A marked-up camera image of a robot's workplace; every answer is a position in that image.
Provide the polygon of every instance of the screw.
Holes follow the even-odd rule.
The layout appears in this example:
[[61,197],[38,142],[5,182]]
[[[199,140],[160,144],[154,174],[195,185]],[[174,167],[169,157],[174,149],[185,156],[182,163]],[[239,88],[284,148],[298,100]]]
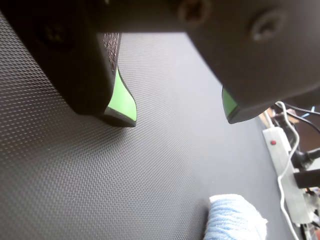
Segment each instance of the screw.
[[204,24],[211,12],[209,0],[183,0],[178,7],[178,18],[187,27],[196,28]]
[[65,52],[71,48],[70,33],[61,22],[45,22],[36,26],[36,34],[49,48]]
[[250,28],[255,42],[266,42],[274,38],[285,26],[287,13],[279,8],[271,9],[254,19]]

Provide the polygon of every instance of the blue fluffy fabric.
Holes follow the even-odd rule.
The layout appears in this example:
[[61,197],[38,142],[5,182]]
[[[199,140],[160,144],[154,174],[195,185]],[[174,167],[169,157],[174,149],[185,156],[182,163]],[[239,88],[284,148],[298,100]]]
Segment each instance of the blue fluffy fabric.
[[236,194],[210,198],[211,208],[204,240],[265,240],[267,220]]

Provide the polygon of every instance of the textured surface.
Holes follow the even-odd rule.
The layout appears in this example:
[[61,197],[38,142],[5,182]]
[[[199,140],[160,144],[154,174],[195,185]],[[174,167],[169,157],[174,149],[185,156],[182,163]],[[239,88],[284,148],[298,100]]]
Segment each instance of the textured surface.
[[112,70],[112,74],[115,76],[116,64],[117,64],[117,54],[118,50],[118,42],[119,42],[119,33],[105,33],[103,35],[104,47],[108,53],[108,58]]
[[237,194],[213,195],[204,240],[265,240],[267,220]]
[[227,123],[184,34],[122,35],[119,69],[131,129],[75,114],[0,20],[1,240],[201,239],[223,193],[252,203],[269,239],[291,239],[258,122]]

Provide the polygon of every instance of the white power strip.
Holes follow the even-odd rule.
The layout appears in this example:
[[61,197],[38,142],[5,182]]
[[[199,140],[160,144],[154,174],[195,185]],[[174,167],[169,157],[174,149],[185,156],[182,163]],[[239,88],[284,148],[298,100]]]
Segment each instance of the white power strip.
[[[262,131],[270,152],[274,168],[279,176],[285,169],[291,150],[288,138],[281,127],[271,127]],[[308,224],[312,222],[313,210],[305,201],[305,191],[299,189],[294,177],[294,166],[290,165],[281,182],[285,203],[290,219],[295,224]]]

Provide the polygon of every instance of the green plastic part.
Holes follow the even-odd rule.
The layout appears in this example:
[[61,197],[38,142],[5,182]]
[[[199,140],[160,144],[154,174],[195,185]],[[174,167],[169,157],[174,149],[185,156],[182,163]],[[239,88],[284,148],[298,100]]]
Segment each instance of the green plastic part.
[[225,88],[222,90],[222,102],[224,108],[224,114],[228,118],[228,116],[232,113],[232,111],[237,107],[236,101],[230,96]]
[[108,107],[137,121],[136,102],[122,82],[118,68],[116,68],[113,93]]

